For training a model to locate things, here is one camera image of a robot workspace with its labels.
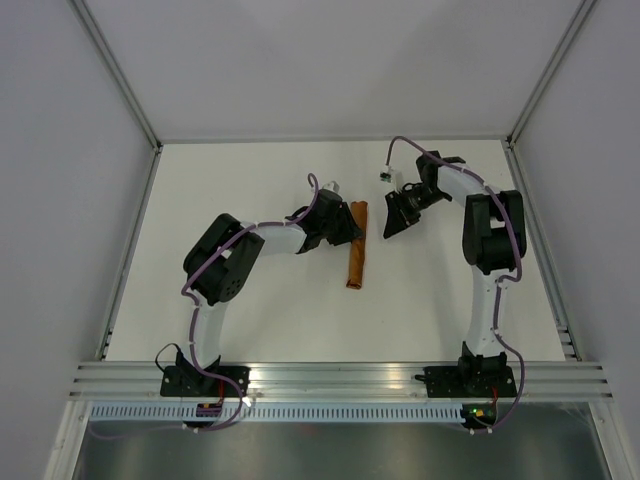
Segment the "orange cloth napkin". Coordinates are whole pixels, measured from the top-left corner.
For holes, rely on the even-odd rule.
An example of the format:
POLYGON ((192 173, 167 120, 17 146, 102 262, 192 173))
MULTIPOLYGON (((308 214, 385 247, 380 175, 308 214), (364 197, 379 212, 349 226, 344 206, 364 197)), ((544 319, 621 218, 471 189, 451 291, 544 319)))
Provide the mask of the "orange cloth napkin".
POLYGON ((363 285, 364 266, 366 262, 366 236, 368 228, 368 203, 356 201, 351 203, 351 213, 362 236, 351 242, 349 268, 346 287, 360 290, 363 285))

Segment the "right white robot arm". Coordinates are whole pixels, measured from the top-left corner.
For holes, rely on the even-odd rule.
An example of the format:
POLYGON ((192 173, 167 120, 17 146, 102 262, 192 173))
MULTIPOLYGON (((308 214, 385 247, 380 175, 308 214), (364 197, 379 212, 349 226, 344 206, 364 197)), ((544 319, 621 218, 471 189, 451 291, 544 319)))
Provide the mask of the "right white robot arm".
POLYGON ((416 160, 418 182, 385 195, 389 239, 417 224, 421 212, 446 200, 464 209, 462 252, 472 272, 472 309, 461 355, 453 367, 426 367, 416 379, 433 398, 514 398, 517 388, 508 349, 500 339, 501 301, 509 282, 522 277, 527 250, 523 198, 519 191, 495 190, 466 169, 460 157, 437 151, 416 160))

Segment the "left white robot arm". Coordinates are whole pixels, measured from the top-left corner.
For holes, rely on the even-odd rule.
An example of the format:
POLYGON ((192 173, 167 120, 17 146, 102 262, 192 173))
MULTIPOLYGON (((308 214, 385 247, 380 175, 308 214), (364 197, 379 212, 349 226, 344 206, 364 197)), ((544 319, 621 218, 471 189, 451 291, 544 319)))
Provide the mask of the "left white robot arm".
POLYGON ((241 222, 219 215, 183 261, 187 281, 182 293, 194 302, 189 354, 176 357, 180 386, 191 395, 206 396, 224 381, 219 373, 220 336, 228 303, 246 284, 257 260, 278 254, 304 254, 323 241, 341 246, 361 240, 357 224, 342 197, 327 188, 312 203, 281 221, 241 222))

